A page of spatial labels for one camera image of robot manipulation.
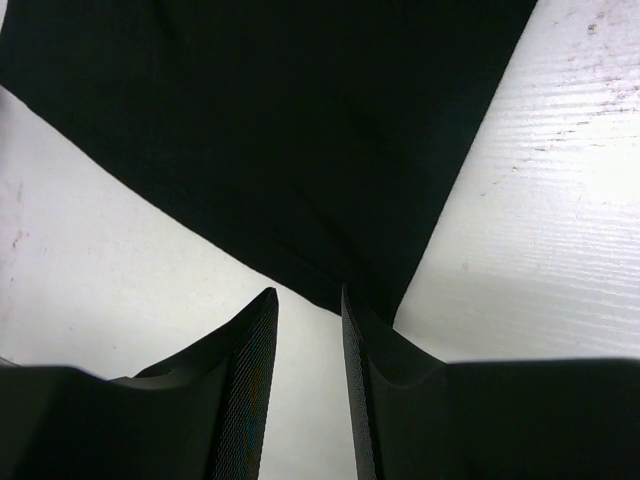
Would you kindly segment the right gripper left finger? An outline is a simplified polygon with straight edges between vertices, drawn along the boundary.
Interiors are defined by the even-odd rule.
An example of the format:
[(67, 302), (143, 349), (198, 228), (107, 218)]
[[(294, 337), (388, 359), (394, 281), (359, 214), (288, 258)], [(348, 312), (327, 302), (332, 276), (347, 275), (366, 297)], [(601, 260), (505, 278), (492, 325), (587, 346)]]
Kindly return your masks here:
[(268, 288), (233, 319), (135, 376), (1, 370), (5, 479), (254, 479), (276, 353)]

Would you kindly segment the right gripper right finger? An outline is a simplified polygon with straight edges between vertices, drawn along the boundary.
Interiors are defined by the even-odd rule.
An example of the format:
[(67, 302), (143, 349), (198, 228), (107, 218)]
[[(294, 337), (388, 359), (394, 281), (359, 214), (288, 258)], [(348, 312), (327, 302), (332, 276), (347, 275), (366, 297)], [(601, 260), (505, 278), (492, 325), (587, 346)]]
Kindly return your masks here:
[(639, 363), (446, 363), (341, 298), (361, 479), (635, 479)]

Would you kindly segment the black tank top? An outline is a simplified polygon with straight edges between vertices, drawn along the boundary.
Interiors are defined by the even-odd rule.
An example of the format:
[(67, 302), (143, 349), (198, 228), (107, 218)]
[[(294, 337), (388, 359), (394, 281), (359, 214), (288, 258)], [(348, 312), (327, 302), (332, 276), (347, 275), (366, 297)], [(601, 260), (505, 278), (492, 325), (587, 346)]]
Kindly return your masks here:
[(531, 1), (12, 1), (1, 83), (252, 269), (392, 322)]

